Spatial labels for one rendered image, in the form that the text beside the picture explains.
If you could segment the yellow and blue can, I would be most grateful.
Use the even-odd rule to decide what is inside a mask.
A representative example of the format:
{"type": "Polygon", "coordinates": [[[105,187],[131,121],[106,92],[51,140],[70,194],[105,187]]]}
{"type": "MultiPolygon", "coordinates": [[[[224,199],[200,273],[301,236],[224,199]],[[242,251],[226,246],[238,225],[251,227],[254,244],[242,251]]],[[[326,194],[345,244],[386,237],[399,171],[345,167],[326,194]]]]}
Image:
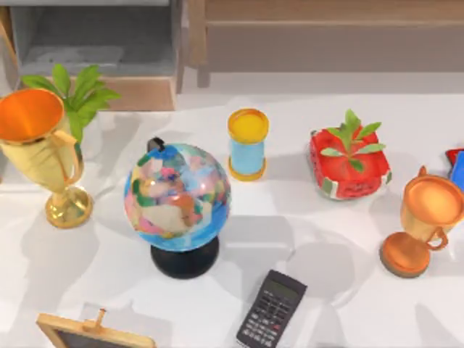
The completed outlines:
{"type": "Polygon", "coordinates": [[[240,181],[255,181],[266,168],[265,139],[269,131],[267,116],[258,109],[239,109],[228,118],[231,137],[228,168],[240,181]]]}

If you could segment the colourful globe on black base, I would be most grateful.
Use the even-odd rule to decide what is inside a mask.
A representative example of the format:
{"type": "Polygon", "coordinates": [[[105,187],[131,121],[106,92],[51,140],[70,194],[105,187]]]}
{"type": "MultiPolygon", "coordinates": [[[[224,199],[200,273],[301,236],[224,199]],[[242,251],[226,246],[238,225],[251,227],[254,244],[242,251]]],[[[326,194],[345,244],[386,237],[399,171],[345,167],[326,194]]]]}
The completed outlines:
{"type": "Polygon", "coordinates": [[[209,152],[158,137],[148,141],[124,188],[128,221],[149,243],[155,266],[177,279],[212,267],[230,205],[228,176],[209,152]]]}

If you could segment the red plant pot with plant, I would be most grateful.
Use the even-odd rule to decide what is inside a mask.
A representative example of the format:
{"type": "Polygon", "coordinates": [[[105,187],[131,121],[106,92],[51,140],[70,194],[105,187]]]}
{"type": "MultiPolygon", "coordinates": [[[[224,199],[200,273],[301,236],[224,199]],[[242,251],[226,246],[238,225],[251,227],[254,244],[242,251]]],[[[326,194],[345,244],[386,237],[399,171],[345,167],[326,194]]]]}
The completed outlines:
{"type": "Polygon", "coordinates": [[[308,160],[319,189],[331,199],[358,199],[392,180],[392,171],[376,131],[380,122],[363,125],[351,110],[338,127],[310,134],[308,160]]]}

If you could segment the black calculator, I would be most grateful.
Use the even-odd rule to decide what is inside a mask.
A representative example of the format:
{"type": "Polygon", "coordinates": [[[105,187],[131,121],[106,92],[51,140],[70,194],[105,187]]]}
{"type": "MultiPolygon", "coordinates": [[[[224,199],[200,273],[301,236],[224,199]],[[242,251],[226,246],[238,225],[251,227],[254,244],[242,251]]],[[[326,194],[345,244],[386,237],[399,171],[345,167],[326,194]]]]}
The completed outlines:
{"type": "Polygon", "coordinates": [[[306,290],[298,280],[270,270],[236,334],[237,342],[244,348],[276,348],[306,290]]]}

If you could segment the green leafy plant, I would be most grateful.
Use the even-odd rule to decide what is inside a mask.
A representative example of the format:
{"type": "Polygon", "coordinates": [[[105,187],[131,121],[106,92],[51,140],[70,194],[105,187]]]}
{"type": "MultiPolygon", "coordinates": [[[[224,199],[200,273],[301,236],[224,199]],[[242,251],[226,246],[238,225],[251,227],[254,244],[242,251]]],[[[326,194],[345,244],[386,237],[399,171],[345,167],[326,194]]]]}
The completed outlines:
{"type": "Polygon", "coordinates": [[[71,83],[71,77],[64,65],[56,63],[51,72],[51,80],[41,75],[24,75],[22,83],[30,88],[44,88],[55,93],[65,106],[71,134],[78,142],[83,140],[83,130],[91,123],[100,110],[109,109],[109,102],[119,99],[120,94],[107,87],[101,80],[98,65],[83,68],[71,83]]]}

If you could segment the wooden open shelf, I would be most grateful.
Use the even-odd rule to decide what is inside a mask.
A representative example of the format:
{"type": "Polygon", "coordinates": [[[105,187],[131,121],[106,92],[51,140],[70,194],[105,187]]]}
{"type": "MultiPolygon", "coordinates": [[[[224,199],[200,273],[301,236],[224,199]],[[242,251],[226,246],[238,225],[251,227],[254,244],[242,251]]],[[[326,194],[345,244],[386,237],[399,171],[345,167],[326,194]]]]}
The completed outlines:
{"type": "Polygon", "coordinates": [[[186,0],[211,73],[464,72],[464,0],[186,0]]]}

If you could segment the pulled out wooden drawer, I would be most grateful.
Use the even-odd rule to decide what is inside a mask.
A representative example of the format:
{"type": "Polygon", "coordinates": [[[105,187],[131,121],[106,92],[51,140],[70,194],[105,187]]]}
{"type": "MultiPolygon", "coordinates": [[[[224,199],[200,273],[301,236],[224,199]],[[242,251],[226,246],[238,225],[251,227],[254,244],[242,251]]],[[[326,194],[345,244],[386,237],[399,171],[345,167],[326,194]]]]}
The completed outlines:
{"type": "Polygon", "coordinates": [[[183,0],[0,0],[0,58],[23,75],[98,65],[117,111],[175,109],[183,0]]]}

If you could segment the bronze trophy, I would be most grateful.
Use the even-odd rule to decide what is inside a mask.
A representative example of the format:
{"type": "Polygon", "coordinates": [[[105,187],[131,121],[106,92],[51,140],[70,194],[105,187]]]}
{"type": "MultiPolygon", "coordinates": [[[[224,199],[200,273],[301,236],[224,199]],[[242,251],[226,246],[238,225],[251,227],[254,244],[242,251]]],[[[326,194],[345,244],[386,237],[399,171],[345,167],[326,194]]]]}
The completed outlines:
{"type": "Polygon", "coordinates": [[[403,191],[402,230],[384,239],[380,260],[394,275],[416,278],[426,271],[431,253],[448,245],[447,234],[463,219],[464,193],[452,181],[421,166],[403,191]]]}

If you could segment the tall gold trophy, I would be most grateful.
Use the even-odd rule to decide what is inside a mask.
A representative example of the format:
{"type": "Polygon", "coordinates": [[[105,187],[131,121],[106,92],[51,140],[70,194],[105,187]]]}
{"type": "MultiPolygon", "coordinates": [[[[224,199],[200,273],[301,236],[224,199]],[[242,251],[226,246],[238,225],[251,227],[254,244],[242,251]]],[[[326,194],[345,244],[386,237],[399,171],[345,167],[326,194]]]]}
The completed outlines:
{"type": "Polygon", "coordinates": [[[29,88],[1,97],[0,149],[24,176],[51,192],[45,213],[53,226],[75,228],[90,218],[93,200],[75,185],[84,170],[82,151],[56,94],[29,88]]]}

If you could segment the wooden framed blackboard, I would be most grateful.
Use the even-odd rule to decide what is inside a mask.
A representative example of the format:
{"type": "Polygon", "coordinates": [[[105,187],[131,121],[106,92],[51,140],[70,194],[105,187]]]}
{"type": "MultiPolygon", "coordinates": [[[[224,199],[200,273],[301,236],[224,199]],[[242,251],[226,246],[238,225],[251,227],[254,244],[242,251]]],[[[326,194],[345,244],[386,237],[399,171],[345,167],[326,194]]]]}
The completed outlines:
{"type": "Polygon", "coordinates": [[[55,348],[157,348],[148,336],[104,327],[106,310],[101,308],[95,320],[71,320],[40,313],[36,324],[55,348]]]}

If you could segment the red and blue object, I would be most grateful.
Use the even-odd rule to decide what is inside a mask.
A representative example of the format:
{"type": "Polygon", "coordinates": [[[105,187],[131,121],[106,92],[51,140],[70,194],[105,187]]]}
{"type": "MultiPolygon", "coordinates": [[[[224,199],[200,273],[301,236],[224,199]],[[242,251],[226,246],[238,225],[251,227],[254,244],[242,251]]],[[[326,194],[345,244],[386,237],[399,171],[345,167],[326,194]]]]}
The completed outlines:
{"type": "Polygon", "coordinates": [[[445,152],[445,156],[451,165],[448,178],[451,181],[459,180],[461,176],[460,172],[464,173],[464,147],[448,149],[445,152]]]}

